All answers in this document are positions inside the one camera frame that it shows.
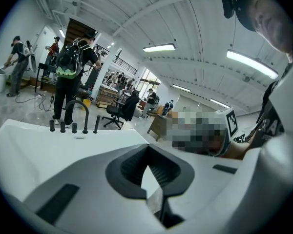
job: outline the ceiling light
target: ceiling light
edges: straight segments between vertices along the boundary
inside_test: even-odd
[[[214,99],[210,99],[210,101],[211,101],[211,102],[214,102],[214,103],[216,103],[216,104],[218,104],[218,105],[221,105],[221,106],[223,106],[223,107],[225,107],[225,108],[230,108],[229,106],[227,106],[227,105],[225,105],[225,104],[223,104],[223,103],[221,103],[221,102],[219,102],[219,101],[216,101],[216,100],[214,100]]]
[[[228,50],[227,51],[227,57],[236,61],[239,61],[241,63],[244,63],[245,65],[248,65],[259,72],[262,72],[263,74],[269,76],[271,79],[276,79],[278,77],[278,73],[273,70],[272,68],[266,66],[265,64],[252,59],[250,57],[247,57],[243,54],[240,54],[238,52]]]
[[[62,37],[64,37],[64,38],[65,38],[65,35],[64,35],[64,32],[63,32],[63,30],[62,30],[62,29],[60,29],[60,34],[62,35]]]
[[[165,50],[175,50],[175,49],[176,47],[173,43],[143,48],[145,52],[155,52],[155,51],[165,51]]]
[[[184,91],[187,91],[187,92],[191,92],[190,89],[188,89],[188,88],[183,88],[183,87],[180,87],[180,86],[177,86],[177,85],[173,85],[173,87],[181,89],[181,90],[184,90]]]

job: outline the white ceiling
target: white ceiling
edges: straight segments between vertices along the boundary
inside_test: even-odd
[[[180,85],[195,97],[216,99],[234,106],[239,114],[260,109],[272,80],[229,60],[233,49],[283,73],[287,59],[262,37],[246,30],[236,19],[226,19],[221,0],[47,0],[51,10],[118,39],[141,58],[167,85]],[[145,53],[149,44],[174,43],[175,51]],[[244,82],[244,76],[250,77]]]

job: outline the faucet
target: faucet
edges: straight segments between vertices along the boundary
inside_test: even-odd
[[[89,110],[87,108],[87,106],[85,104],[83,104],[81,101],[79,100],[71,100],[69,101],[66,106],[65,106],[65,109],[68,109],[68,107],[71,105],[71,104],[74,104],[74,103],[77,103],[77,104],[80,104],[84,107],[84,109],[86,110],[86,119],[84,120],[84,130],[83,130],[83,134],[87,134],[88,133],[88,130],[87,130],[87,126],[88,126],[88,117],[89,117]]]

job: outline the black office chair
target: black office chair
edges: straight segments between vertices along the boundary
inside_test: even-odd
[[[123,126],[124,122],[119,121],[119,118],[124,118],[124,114],[122,112],[122,106],[124,105],[124,103],[120,102],[119,100],[121,98],[116,97],[116,101],[114,101],[116,103],[117,106],[113,106],[113,105],[108,105],[106,108],[107,113],[111,114],[111,116],[113,118],[109,118],[109,117],[102,117],[102,119],[110,119],[111,121],[108,122],[107,124],[105,124],[103,127],[106,127],[107,125],[111,124],[111,123],[115,123],[119,129],[121,129],[122,127],[119,125],[119,123],[121,123],[121,125]]]

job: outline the gray floor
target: gray floor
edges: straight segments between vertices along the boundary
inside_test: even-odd
[[[51,93],[46,91],[39,91],[41,94],[46,95],[46,99],[41,104],[42,100],[36,96],[36,99],[32,99],[35,97],[34,87],[29,86],[21,90],[21,94],[15,97],[6,97],[8,93],[8,89],[6,89],[5,93],[0,93],[0,127],[7,119],[14,119],[26,123],[36,124],[40,126],[48,126],[49,120],[53,116],[53,105],[50,108],[50,98]],[[51,111],[45,112],[43,109],[51,109]],[[89,107],[89,121],[88,121],[88,130],[93,131],[95,127],[95,121],[97,115],[107,116],[110,115],[106,112],[105,109],[98,108],[95,105],[91,105]],[[84,127],[84,118],[85,111],[83,111],[79,105],[75,104],[75,109],[73,113],[73,120],[77,123],[78,129],[83,129]],[[157,137],[152,131],[150,134],[147,134],[147,130],[149,129],[154,117],[148,117],[148,119],[139,119],[137,117],[133,117],[132,121],[125,122],[123,125],[123,129],[135,129],[138,133],[140,133],[149,143],[158,143],[160,145],[170,146],[171,143],[165,141],[164,139],[159,139],[158,142],[155,141]],[[115,124],[110,124],[106,128],[103,127],[105,123],[107,123],[107,119],[100,120],[98,130],[116,130],[118,127]]]

